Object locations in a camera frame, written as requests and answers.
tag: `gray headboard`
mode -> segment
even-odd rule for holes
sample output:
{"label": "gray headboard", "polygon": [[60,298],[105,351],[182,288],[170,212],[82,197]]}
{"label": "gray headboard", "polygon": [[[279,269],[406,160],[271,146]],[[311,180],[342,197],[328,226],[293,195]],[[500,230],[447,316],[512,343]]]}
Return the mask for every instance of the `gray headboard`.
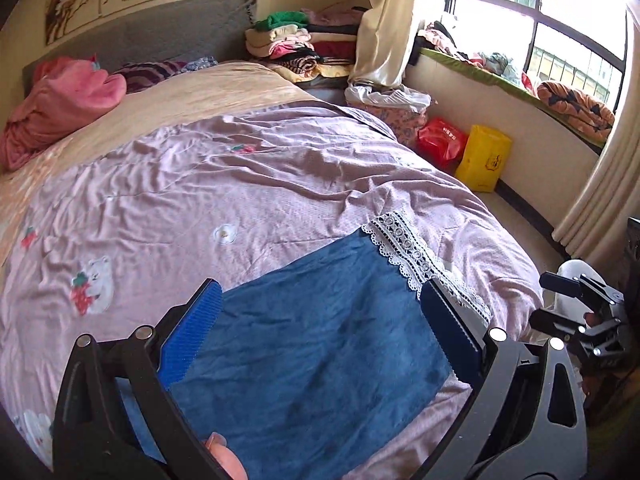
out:
{"label": "gray headboard", "polygon": [[41,61],[58,56],[88,59],[114,72],[127,63],[214,56],[247,59],[244,31],[255,23],[257,0],[182,0],[132,12],[65,41],[22,69],[25,96]]}

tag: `white plastic bag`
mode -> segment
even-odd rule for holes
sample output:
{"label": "white plastic bag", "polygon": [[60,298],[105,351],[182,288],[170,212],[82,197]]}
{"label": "white plastic bag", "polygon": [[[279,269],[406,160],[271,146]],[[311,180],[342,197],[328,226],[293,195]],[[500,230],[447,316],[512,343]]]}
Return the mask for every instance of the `white plastic bag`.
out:
{"label": "white plastic bag", "polygon": [[349,86],[344,91],[348,103],[362,103],[381,108],[400,108],[416,114],[423,113],[431,105],[431,96],[400,85],[382,92],[371,86]]}

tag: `lace trim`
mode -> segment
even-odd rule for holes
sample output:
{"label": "lace trim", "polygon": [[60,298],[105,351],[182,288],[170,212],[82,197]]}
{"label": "lace trim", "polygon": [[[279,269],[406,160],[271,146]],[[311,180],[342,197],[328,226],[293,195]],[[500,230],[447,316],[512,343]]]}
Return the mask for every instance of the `lace trim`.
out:
{"label": "lace trim", "polygon": [[482,298],[445,269],[404,212],[385,213],[364,224],[361,229],[379,247],[380,254],[388,258],[390,264],[398,266],[400,274],[406,278],[409,288],[416,292],[418,300],[422,284],[435,278],[460,304],[472,308],[482,318],[485,326],[489,325],[491,311]]}

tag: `yellow plastic bag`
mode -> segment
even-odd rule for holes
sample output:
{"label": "yellow plastic bag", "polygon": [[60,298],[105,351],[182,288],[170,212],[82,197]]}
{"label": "yellow plastic bag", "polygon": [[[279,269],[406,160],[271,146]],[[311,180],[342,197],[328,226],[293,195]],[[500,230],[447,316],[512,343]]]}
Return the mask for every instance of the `yellow plastic bag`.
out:
{"label": "yellow plastic bag", "polygon": [[493,191],[510,150],[511,139],[504,133],[474,124],[456,179],[471,191]]}

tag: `window sill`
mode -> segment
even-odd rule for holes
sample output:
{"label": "window sill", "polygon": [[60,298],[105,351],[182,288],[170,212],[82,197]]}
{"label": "window sill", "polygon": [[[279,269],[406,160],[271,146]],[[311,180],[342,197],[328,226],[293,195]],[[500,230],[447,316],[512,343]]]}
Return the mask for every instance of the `window sill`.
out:
{"label": "window sill", "polygon": [[519,99],[523,102],[526,102],[533,107],[539,109],[540,111],[547,114],[552,119],[556,120],[558,123],[562,124],[567,130],[569,130],[572,134],[578,137],[582,142],[584,142],[589,148],[591,148],[598,155],[602,152],[602,148],[604,144],[595,144],[592,140],[587,139],[580,131],[576,130],[570,124],[568,124],[563,118],[561,114],[558,114],[554,110],[551,110],[548,106],[546,106],[540,99],[533,97],[533,95],[529,94],[526,90],[519,88],[518,86],[510,83],[504,78],[501,78],[498,75],[487,72],[486,70],[482,70],[481,68],[477,68],[463,61],[457,60],[447,54],[443,54],[441,52],[436,52],[435,50],[430,50],[428,48],[422,48],[420,50],[423,56],[429,57],[433,59],[435,62],[446,66],[450,70],[454,72],[458,72],[463,76],[482,83],[487,86],[497,86],[500,87],[503,91],[507,92],[507,94]]}

